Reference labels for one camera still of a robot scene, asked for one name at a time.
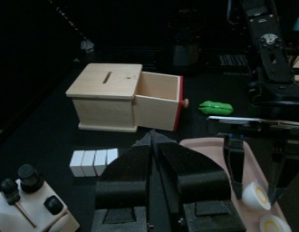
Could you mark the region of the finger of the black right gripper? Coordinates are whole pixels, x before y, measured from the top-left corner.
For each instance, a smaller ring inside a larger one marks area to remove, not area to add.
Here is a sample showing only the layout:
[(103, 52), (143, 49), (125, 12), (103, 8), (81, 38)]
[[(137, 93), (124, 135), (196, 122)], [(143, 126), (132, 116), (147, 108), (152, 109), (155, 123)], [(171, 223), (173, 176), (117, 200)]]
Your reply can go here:
[(283, 149), (273, 149), (268, 199), (275, 205), (297, 174), (296, 159)]
[(228, 134), (224, 138), (223, 152), (231, 186), (236, 198), (241, 199), (244, 170), (243, 138), (232, 134)]

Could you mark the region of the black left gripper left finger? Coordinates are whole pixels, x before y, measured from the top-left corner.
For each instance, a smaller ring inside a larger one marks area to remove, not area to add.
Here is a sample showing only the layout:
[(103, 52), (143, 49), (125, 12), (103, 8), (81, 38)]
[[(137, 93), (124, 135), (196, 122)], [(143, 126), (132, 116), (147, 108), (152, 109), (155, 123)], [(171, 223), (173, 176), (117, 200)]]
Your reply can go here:
[(148, 232), (151, 149), (147, 134), (99, 177), (92, 232)]

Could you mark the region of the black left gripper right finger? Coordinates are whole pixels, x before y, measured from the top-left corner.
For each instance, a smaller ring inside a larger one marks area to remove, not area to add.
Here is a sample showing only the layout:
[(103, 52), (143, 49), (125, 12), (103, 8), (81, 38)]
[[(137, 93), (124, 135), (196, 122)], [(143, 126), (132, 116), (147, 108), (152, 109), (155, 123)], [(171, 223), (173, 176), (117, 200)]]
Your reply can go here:
[(203, 153), (151, 132), (172, 232), (245, 232), (224, 169)]

